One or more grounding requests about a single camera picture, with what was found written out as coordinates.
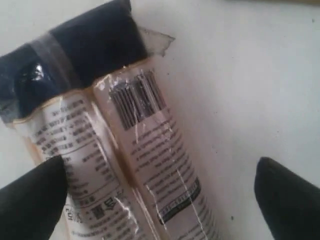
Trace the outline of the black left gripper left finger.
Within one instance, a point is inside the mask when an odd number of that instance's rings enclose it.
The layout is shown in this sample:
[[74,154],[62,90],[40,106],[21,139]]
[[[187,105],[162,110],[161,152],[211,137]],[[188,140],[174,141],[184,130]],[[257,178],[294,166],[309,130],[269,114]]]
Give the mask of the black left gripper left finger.
[[0,190],[0,238],[48,240],[66,203],[61,156],[52,157]]

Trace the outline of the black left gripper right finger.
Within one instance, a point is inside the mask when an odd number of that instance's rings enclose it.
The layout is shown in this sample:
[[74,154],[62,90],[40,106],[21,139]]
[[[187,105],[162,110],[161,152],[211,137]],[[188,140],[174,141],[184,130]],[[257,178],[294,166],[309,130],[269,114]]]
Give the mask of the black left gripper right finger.
[[263,156],[256,166],[253,189],[273,239],[320,238],[319,187]]

